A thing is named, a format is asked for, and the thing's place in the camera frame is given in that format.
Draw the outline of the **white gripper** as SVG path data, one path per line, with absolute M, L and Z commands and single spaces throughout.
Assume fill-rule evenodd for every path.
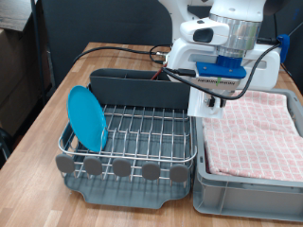
M 258 44 L 260 23 L 225 17 L 183 22 L 167 56 L 171 80 L 185 80 L 207 90 L 270 90 L 276 85 L 280 49 Z M 213 108 L 215 98 L 205 100 Z M 220 108 L 226 100 L 221 98 Z

